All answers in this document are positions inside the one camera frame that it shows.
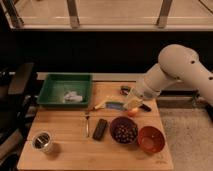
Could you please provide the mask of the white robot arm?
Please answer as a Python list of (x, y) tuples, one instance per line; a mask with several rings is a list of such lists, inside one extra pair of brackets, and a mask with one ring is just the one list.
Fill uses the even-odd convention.
[(178, 80), (196, 89), (213, 106), (213, 73), (199, 61), (196, 51), (172, 44), (160, 51), (158, 62), (138, 79), (125, 99), (125, 107), (138, 107), (143, 100), (156, 98)]

